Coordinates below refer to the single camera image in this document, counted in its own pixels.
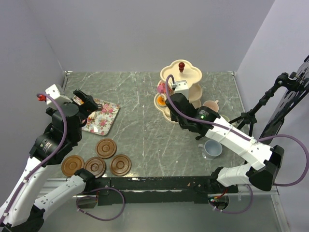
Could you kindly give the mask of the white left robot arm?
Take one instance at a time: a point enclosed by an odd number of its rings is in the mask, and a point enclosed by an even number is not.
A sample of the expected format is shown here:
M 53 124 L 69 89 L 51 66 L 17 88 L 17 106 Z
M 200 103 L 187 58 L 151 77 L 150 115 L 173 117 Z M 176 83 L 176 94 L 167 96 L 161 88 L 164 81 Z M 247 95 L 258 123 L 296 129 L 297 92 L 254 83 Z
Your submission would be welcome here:
M 4 232 L 37 232 L 47 217 L 72 196 L 95 190 L 95 176 L 81 168 L 65 184 L 38 197 L 52 170 L 81 141 L 88 116 L 98 109 L 92 96 L 79 89 L 74 95 L 83 101 L 81 105 L 57 88 L 37 94 L 38 100 L 49 106 L 46 113 L 52 122 L 36 139 L 20 179 L 0 208 L 0 226 Z

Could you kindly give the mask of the orange toy tart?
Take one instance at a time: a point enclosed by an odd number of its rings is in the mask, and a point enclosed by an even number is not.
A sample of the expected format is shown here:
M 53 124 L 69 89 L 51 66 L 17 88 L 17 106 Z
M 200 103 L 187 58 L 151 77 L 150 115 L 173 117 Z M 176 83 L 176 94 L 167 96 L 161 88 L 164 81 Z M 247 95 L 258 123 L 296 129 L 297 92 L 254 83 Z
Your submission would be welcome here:
M 159 106 L 161 107 L 164 107 L 166 106 L 166 103 L 165 103 L 165 98 L 162 97 L 162 96 L 158 96 L 157 99 L 156 99 L 156 102 Z

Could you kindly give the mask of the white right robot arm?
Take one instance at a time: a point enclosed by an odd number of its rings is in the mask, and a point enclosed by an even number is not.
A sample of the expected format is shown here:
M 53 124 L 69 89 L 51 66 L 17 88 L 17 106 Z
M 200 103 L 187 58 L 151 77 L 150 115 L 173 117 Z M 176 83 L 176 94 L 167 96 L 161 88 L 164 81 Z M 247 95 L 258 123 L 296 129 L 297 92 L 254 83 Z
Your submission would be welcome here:
M 241 184 L 251 184 L 262 191 L 272 189 L 283 160 L 282 147 L 271 147 L 257 141 L 208 107 L 196 109 L 181 93 L 168 96 L 165 103 L 171 119 L 181 128 L 198 133 L 197 139 L 207 137 L 219 142 L 246 161 L 237 167 L 217 168 L 212 174 L 213 191 L 219 193 L 229 186 Z

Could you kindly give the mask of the pink toy cake slice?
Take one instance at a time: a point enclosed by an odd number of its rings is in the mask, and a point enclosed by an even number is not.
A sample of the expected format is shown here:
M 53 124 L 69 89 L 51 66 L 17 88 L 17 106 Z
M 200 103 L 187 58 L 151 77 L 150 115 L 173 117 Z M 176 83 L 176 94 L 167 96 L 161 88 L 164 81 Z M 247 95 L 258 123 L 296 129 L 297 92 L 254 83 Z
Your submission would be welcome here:
M 164 83 L 160 83 L 157 86 L 157 92 L 160 93 L 160 94 L 165 94 L 166 93 L 166 87 L 165 87 Z

